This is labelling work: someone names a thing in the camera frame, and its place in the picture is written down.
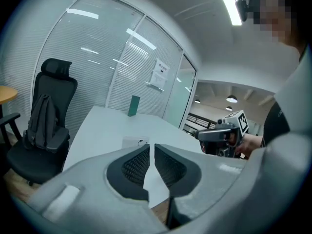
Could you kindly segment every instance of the black office chair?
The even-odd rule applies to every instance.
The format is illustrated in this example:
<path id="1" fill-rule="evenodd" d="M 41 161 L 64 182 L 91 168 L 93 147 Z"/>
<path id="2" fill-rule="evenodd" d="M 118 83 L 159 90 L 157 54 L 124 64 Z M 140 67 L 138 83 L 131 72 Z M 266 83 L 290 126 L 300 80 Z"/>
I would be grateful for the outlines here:
<path id="1" fill-rule="evenodd" d="M 61 172 L 69 147 L 69 132 L 65 128 L 67 108 L 77 89 L 77 81 L 69 77 L 69 67 L 72 63 L 50 58 L 41 66 L 41 72 L 36 77 L 33 106 L 40 94 L 52 97 L 57 121 L 57 131 L 47 144 L 50 149 L 57 150 L 54 154 L 47 150 L 34 147 L 24 148 L 21 135 L 14 122 L 20 114 L 13 113 L 0 120 L 0 126 L 10 124 L 18 142 L 7 153 L 7 161 L 12 169 L 32 183 L 42 184 Z"/>

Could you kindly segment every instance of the black shirt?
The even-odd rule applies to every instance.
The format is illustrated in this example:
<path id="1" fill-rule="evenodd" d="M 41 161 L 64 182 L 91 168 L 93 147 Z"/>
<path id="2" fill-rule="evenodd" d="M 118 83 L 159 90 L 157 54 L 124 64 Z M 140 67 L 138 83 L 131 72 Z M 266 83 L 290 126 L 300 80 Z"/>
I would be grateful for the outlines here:
<path id="1" fill-rule="evenodd" d="M 261 147 L 265 147 L 271 140 L 279 135 L 288 133 L 289 130 L 283 111 L 276 102 L 265 120 Z"/>

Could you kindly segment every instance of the green card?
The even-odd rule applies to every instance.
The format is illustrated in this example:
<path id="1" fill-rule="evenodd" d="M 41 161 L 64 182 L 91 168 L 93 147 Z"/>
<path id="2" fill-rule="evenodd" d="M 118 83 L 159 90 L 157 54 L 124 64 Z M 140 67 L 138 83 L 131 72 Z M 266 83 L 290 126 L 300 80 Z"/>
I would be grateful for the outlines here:
<path id="1" fill-rule="evenodd" d="M 139 102 L 140 102 L 139 96 L 132 96 L 128 116 L 133 116 L 137 114 L 137 107 Z"/>

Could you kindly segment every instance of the gray backpack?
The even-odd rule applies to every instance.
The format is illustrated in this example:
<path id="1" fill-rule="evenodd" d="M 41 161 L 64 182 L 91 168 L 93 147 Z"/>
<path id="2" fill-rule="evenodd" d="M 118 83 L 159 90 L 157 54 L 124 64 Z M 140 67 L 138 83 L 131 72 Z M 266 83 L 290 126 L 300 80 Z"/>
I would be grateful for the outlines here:
<path id="1" fill-rule="evenodd" d="M 23 144 L 26 149 L 32 149 L 34 146 L 45 149 L 52 139 L 57 127 L 57 118 L 55 107 L 51 96 L 41 94 L 35 102 L 28 129 L 23 133 Z"/>

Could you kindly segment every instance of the wooden tabletop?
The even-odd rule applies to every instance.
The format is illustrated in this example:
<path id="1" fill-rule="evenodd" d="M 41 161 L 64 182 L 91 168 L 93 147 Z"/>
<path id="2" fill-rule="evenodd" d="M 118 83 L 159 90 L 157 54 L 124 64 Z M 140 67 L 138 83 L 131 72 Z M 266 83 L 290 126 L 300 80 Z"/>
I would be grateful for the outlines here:
<path id="1" fill-rule="evenodd" d="M 15 88 L 0 86 L 0 105 L 13 100 L 18 95 Z"/>

